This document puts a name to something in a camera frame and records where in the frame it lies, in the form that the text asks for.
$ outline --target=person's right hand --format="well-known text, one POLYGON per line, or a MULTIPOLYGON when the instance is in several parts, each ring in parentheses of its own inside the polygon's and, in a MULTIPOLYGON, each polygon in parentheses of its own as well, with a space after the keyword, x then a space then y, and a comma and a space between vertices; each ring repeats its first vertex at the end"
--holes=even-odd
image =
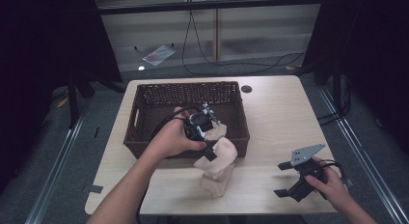
MULTIPOLYGON (((322 159, 318 157, 314 157, 314 160, 317 162, 322 161, 322 159)), ((324 168, 324 173, 327 177, 327 183, 323 183, 310 175, 308 175, 305 179, 311 186, 325 194, 325 197, 336 211, 345 211, 351 202, 355 203, 355 201, 349 195, 349 192, 346 190, 335 170, 330 167, 326 167, 324 168)))

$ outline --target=hand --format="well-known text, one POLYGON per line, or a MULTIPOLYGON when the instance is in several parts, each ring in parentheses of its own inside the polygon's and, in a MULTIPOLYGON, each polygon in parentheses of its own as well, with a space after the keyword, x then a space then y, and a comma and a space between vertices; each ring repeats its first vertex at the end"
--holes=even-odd
POLYGON ((189 113, 183 111, 181 114, 177 114, 175 119, 164 125, 150 142, 147 151, 157 157, 165 158, 187 150, 202 150, 205 147, 205 142, 189 140, 184 133, 183 120, 181 119, 187 117, 189 117, 189 113))
MULTIPOLYGON (((322 161, 322 159, 318 157, 314 157, 314 160, 317 162, 322 161)), ((337 211, 345 210, 351 202, 355 203, 336 171, 330 167, 326 167, 324 168, 324 173, 327 178, 326 184, 310 175, 306 177, 306 181, 317 190, 323 192, 325 197, 337 211)))

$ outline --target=cable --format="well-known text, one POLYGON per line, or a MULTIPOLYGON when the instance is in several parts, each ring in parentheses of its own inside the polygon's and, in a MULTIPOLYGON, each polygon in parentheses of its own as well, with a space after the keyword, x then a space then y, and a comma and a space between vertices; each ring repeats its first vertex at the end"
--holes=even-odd
POLYGON ((273 64, 273 65, 260 64, 260 63, 226 63, 226 64, 219 64, 219 63, 210 62, 210 61, 207 60, 207 58, 205 57, 205 55, 204 55, 204 53, 203 53, 203 51, 202 51, 202 46, 201 46, 201 43, 200 43, 198 30, 197 30, 197 28, 196 28, 195 18, 194 18, 194 16, 193 16, 192 11, 190 11, 190 18, 189 18, 189 23, 188 23, 187 29, 186 29, 186 36, 185 36, 184 43, 183 43, 181 61, 182 61, 182 63, 183 63, 184 68, 185 68, 188 72, 190 72, 190 73, 192 73, 192 74, 196 74, 196 75, 207 75, 207 76, 211 76, 211 75, 227 75, 227 76, 231 76, 231 75, 247 75, 247 74, 253 74, 253 73, 263 72, 263 71, 266 71, 266 70, 273 69, 273 68, 275 68, 275 67, 286 66, 286 65, 288 65, 288 64, 291 64, 291 63, 295 62, 295 61, 296 61, 298 58, 300 58, 305 52, 306 52, 306 51, 303 51, 303 52, 301 52, 301 53, 289 53, 289 54, 283 55, 283 56, 281 56, 281 57, 279 58, 279 60, 278 60, 275 64, 273 64), (196 40, 197 40, 197 43, 198 43, 198 47, 199 47, 199 49, 200 49, 200 51, 201 51, 201 54, 202 54, 203 58, 204 58, 209 64, 214 65, 214 66, 218 66, 218 67, 234 66, 234 65, 249 65, 249 66, 262 66, 262 67, 267 67, 267 68, 262 69, 262 70, 256 70, 256 71, 250 71, 250 72, 239 73, 239 74, 234 74, 234 73, 200 73, 200 72, 193 72, 193 71, 189 70, 189 68, 187 68, 186 64, 184 63, 184 51, 185 51, 185 46, 186 46, 186 42, 187 42, 187 37, 188 37, 188 34, 189 34, 190 24, 192 23, 192 21, 193 21, 193 26, 194 26, 195 33, 196 33, 196 40), (286 56, 289 56, 289 55, 298 55, 298 56, 297 56, 295 59, 293 59, 292 61, 290 61, 290 62, 287 62, 287 63, 285 63, 285 64, 280 64, 280 65, 279 65, 280 61, 281 61, 283 58, 285 58, 286 56))
POLYGON ((330 121, 327 121, 325 123, 321 123, 319 124, 320 126, 325 126, 328 124, 331 124, 333 121, 337 121, 340 120, 342 118, 345 118, 346 114, 348 114, 349 110, 351 108, 351 83, 349 82, 349 80, 346 81, 346 88, 345 91, 343 93, 343 107, 341 109, 341 112, 335 112, 335 113, 331 113, 329 115, 325 115, 325 116, 321 116, 318 117, 318 120, 322 120, 322 119, 327 119, 333 116, 337 116, 335 118, 333 118, 330 121))

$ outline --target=table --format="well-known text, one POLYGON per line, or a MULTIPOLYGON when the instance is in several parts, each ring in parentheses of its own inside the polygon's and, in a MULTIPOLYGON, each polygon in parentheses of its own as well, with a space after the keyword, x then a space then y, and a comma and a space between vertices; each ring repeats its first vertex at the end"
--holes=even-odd
POLYGON ((277 165, 289 161, 291 151, 323 143, 317 156, 332 159, 325 137, 298 77, 253 76, 135 80, 128 84, 123 102, 95 176, 101 193, 90 193, 85 211, 93 213, 102 199, 124 176, 136 158, 123 145, 132 101, 139 84, 237 81, 249 85, 241 92, 250 141, 247 155, 235 160, 225 195, 212 199, 201 188, 203 172, 193 167, 196 159, 165 159, 153 174, 141 214, 300 214, 335 212, 319 193, 297 203, 278 198, 274 189, 290 188, 299 179, 295 170, 277 165))

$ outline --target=wicker basket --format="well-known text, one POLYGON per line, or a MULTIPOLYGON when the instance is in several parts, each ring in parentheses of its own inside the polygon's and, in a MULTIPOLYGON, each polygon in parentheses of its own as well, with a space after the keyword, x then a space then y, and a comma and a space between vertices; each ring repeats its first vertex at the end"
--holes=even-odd
MULTIPOLYGON (((207 102, 218 120, 228 127, 226 137, 244 157, 250 139, 237 82, 141 84, 137 88, 123 143, 136 158, 148 146, 150 135, 176 106, 197 106, 207 102)), ((216 141, 208 141, 212 147, 216 141)), ((170 158, 199 158, 203 153, 186 151, 170 158)))

